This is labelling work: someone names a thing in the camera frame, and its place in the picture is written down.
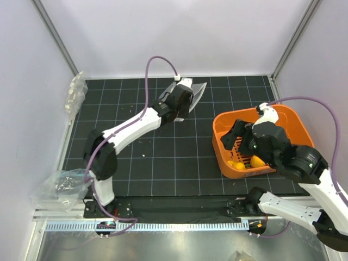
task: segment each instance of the white wall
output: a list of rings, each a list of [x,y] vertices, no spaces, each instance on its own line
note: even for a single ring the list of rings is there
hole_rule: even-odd
[[[273,73],[310,0],[42,0],[79,70],[144,76]],[[170,76],[162,61],[153,76]]]
[[[28,194],[57,166],[73,77],[28,0],[0,1],[0,253],[23,260]]]
[[[348,1],[322,1],[277,79],[281,97],[306,95],[331,105],[341,123],[338,180],[348,191]],[[311,102],[288,102],[301,115],[316,147],[331,162],[334,124]]]

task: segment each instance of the clear plastic bag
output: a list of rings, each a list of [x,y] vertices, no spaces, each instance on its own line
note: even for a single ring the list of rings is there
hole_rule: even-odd
[[[238,252],[235,261],[256,261],[252,256],[248,255],[244,251]]]
[[[51,175],[30,196],[36,208],[66,212],[71,210],[86,196],[91,184],[83,182],[84,172],[85,169],[61,170]]]
[[[71,119],[80,110],[81,104],[86,98],[85,95],[87,91],[88,87],[84,79],[84,72],[80,72],[71,81],[68,96],[65,102],[65,110],[69,113]]]

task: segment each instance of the orange bin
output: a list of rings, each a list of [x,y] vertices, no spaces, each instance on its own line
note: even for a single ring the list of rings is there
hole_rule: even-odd
[[[276,125],[285,129],[285,132],[292,144],[308,145],[314,147],[313,141],[310,138],[305,126],[298,114],[291,108],[285,105],[273,105],[273,108],[278,112],[279,120]],[[221,137],[225,135],[233,126],[237,119],[249,122],[256,122],[259,115],[256,108],[229,111],[227,113],[219,114],[213,122],[213,147],[216,154],[219,168],[223,175],[228,178],[244,178],[249,176],[256,176],[260,174],[275,172],[269,166],[248,168],[245,170],[237,170],[227,164],[228,160],[234,162],[243,162],[250,164],[251,157],[246,157],[238,152],[241,143],[241,138],[237,138],[232,151],[227,151],[220,141]]]

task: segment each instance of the white connector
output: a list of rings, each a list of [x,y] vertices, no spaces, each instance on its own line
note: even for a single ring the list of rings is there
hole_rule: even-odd
[[[181,79],[181,76],[179,74],[174,76],[174,80],[176,82],[178,82],[180,79]]]

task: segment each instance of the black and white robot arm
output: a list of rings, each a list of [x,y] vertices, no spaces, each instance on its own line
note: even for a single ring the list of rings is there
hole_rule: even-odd
[[[192,84],[191,78],[182,78],[178,83],[170,85],[158,100],[149,104],[140,120],[131,124],[140,117],[142,112],[114,128],[102,132],[93,130],[89,134],[83,151],[86,164],[103,140],[128,125],[101,147],[92,162],[90,174],[94,179],[95,191],[102,206],[108,208],[115,198],[112,178],[117,171],[117,155],[128,144],[147,132],[173,121],[183,121],[202,97],[206,85],[207,83]]]
[[[237,120],[221,138],[225,149],[230,150],[235,139],[242,137],[242,154],[258,156],[280,175],[298,183],[321,208],[301,206],[253,188],[243,201],[243,211],[283,217],[312,231],[325,245],[348,251],[348,206],[334,188],[328,163],[315,148],[291,144],[285,130],[275,125],[278,114],[274,108],[263,103],[256,110],[260,118],[254,124]],[[340,193],[348,198],[343,189]]]

